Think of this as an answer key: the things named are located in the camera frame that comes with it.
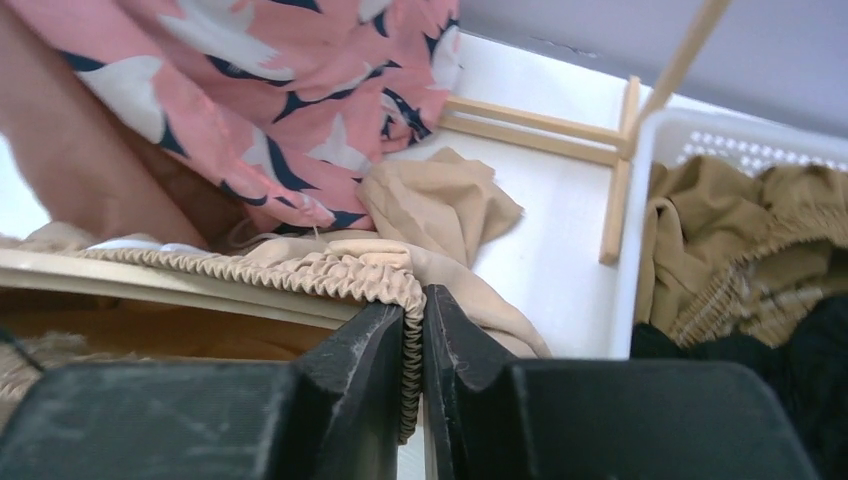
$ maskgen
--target white plastic basket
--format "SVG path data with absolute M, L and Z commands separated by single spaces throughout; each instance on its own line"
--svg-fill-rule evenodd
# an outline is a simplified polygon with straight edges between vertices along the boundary
M 631 170 L 613 306 L 612 339 L 622 343 L 615 352 L 629 351 L 651 164 L 676 166 L 704 154 L 723 158 L 748 175 L 778 164 L 848 172 L 848 141 L 842 139 L 723 114 L 667 109 L 651 115 L 642 125 Z

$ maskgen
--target black cable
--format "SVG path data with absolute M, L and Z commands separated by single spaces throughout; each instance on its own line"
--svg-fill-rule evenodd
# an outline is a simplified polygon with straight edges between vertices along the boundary
M 44 365 L 42 365 L 38 362 L 38 360 L 33 358 L 33 356 L 30 355 L 30 353 L 27 351 L 26 347 L 24 347 L 24 345 L 17 338 L 15 338 L 15 336 L 12 335 L 11 332 L 2 327 L 0 327 L 0 342 L 6 343 L 11 346 L 15 350 L 15 353 L 17 353 L 18 356 L 21 357 L 30 367 L 42 373 L 44 373 L 44 371 L 46 370 L 44 368 Z

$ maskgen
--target pink floral fabric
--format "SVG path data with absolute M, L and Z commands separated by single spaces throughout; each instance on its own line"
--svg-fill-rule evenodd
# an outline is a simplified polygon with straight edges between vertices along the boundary
M 433 131 L 459 72 L 458 0 L 8 4 L 264 231 L 372 228 L 363 174 Z

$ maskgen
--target wall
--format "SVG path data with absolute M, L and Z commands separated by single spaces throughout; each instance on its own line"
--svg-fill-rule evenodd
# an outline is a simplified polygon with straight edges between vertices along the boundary
M 469 32 L 619 77 L 632 73 L 646 84 L 656 80 L 700 6 L 700 0 L 461 2 Z M 678 92 L 848 137 L 846 45 L 844 0 L 736 0 Z

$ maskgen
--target wooden stick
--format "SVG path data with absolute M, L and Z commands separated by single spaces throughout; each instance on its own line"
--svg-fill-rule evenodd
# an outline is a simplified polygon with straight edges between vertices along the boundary
M 499 140 L 513 145 L 534 148 L 543 152 L 556 153 L 563 157 L 576 158 L 587 162 L 612 167 L 618 161 L 613 150 L 605 150 L 590 145 L 582 145 L 566 139 L 516 130 L 511 127 L 495 125 L 474 118 L 443 115 L 439 122 L 442 128 L 478 137 Z
M 480 102 L 468 98 L 450 96 L 445 109 L 457 113 L 465 113 L 476 117 L 498 120 L 501 122 L 535 128 L 546 132 L 569 137 L 581 138 L 593 142 L 612 145 L 619 148 L 627 141 L 627 137 L 609 128 L 572 122 L 561 118 L 540 115 L 515 108 L 504 107 L 492 103 Z
M 601 237 L 599 261 L 607 266 L 618 262 L 621 253 L 621 234 L 624 230 L 624 210 L 627 206 L 627 189 L 630 184 L 630 162 L 619 159 L 612 171 L 604 233 Z
M 683 42 L 677 47 L 677 51 L 671 59 L 671 62 L 666 65 L 657 84 L 654 85 L 654 90 L 639 112 L 633 128 L 630 129 L 630 135 L 627 138 L 625 147 L 622 149 L 622 157 L 630 159 L 633 157 L 633 152 L 636 150 L 636 142 L 639 139 L 639 128 L 645 121 L 648 115 L 665 107 L 671 94 L 683 82 L 683 77 L 701 50 L 701 47 L 707 41 L 707 38 L 715 29 L 718 21 L 721 20 L 725 10 L 730 5 L 731 0 L 704 0 L 701 9 L 697 16 L 689 25 L 689 30 L 686 31 L 686 37 Z
M 639 115 L 639 90 L 642 84 L 639 77 L 631 76 L 624 90 L 624 98 L 621 101 L 621 117 L 618 119 L 618 131 L 624 138 L 630 137 L 630 129 Z

